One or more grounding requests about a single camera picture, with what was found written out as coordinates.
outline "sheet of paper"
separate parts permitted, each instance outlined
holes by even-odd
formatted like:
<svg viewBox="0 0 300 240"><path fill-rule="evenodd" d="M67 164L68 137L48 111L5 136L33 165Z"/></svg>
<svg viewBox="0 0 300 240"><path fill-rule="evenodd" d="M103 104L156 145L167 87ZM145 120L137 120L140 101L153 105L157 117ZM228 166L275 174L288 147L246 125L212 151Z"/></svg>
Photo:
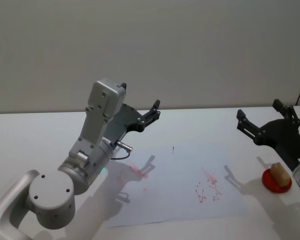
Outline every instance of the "sheet of paper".
<svg viewBox="0 0 300 240"><path fill-rule="evenodd" d="M120 150L116 157L127 153ZM222 145L134 150L106 167L109 227L241 216L241 194L225 179Z"/></svg>

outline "red lid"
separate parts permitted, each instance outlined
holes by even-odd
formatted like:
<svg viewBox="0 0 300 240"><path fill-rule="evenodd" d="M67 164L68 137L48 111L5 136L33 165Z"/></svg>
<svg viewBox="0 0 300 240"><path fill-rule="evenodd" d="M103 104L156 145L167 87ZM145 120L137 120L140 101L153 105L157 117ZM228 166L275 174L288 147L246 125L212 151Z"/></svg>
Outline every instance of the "red lid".
<svg viewBox="0 0 300 240"><path fill-rule="evenodd" d="M292 180L290 179L288 186L280 187L274 180L274 178L271 176L270 169L265 170L262 174L262 183L269 191L277 194L288 192L292 186Z"/></svg>

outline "small wooden cube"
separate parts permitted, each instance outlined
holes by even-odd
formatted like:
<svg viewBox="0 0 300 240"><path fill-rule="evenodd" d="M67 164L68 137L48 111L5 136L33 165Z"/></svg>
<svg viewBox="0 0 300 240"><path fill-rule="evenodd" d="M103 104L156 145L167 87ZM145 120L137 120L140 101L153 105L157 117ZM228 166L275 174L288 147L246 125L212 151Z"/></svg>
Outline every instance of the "small wooden cube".
<svg viewBox="0 0 300 240"><path fill-rule="evenodd" d="M270 174L280 188L288 186L291 180L289 173L287 173L280 162L272 164Z"/></svg>

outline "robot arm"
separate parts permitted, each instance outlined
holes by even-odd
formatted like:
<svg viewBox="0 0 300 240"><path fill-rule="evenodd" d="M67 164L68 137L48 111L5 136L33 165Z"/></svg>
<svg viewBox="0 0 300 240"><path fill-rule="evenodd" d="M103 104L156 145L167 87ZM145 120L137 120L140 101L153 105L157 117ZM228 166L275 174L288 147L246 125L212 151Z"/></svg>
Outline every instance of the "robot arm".
<svg viewBox="0 0 300 240"><path fill-rule="evenodd" d="M81 134L58 170L44 174L32 170L1 198L0 240L31 239L18 230L28 211L47 229L70 223L76 212L75 195L87 191L114 149L118 146L130 154L132 148L121 142L123 137L130 131L142 132L159 119L159 100L145 115L123 104L126 87L109 79L93 84Z"/></svg>
<svg viewBox="0 0 300 240"><path fill-rule="evenodd" d="M250 137L256 145L273 148L293 172L293 177L300 187L300 119L293 106L284 106L278 99L274 100L272 106L281 113L283 119L257 127L240 109L236 115L237 129Z"/></svg>

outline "table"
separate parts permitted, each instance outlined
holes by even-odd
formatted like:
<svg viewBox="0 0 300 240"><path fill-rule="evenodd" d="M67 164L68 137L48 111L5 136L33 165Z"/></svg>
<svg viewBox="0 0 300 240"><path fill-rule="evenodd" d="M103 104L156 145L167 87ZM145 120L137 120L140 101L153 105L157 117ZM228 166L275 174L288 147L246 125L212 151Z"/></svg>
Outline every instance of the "table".
<svg viewBox="0 0 300 240"><path fill-rule="evenodd" d="M272 107L242 109L257 126L282 117ZM129 133L124 142L135 149L224 144L229 168L242 183L247 216L107 228L101 222L103 206L97 194L102 174L87 192L76 196L76 216L65 228L47 230L29 212L19 229L35 240L300 240L300 189L295 182L281 195L264 188L260 178L266 165L282 160L272 148L256 146L237 130L237 110L162 110L160 120L143 133ZM300 106L295 110L300 117ZM84 119L84 112L0 114L0 197L25 172L56 169L79 136Z"/></svg>

